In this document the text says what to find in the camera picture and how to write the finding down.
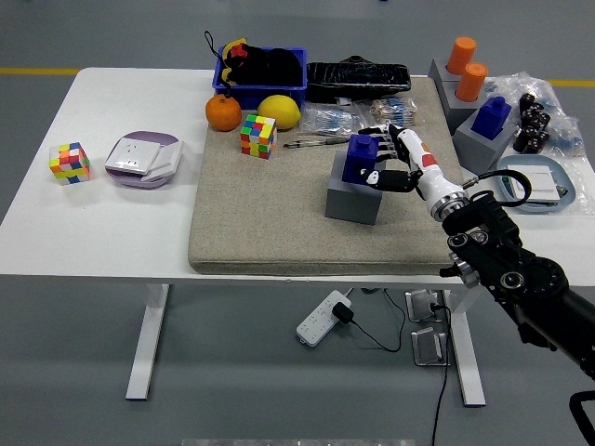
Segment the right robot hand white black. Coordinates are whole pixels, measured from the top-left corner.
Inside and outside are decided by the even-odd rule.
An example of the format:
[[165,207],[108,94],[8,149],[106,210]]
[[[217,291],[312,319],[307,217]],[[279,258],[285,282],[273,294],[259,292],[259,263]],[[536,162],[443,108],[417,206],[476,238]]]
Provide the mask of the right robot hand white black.
[[443,175],[427,145],[414,130],[388,124],[367,127],[359,130],[358,134],[379,137],[380,148],[383,151],[389,150],[378,155],[378,163],[389,158],[397,158],[410,169],[409,172],[404,172],[361,168],[359,176],[371,188],[390,192],[418,190],[419,196],[427,202],[428,208],[442,199],[451,200],[453,196],[467,199],[464,190]]

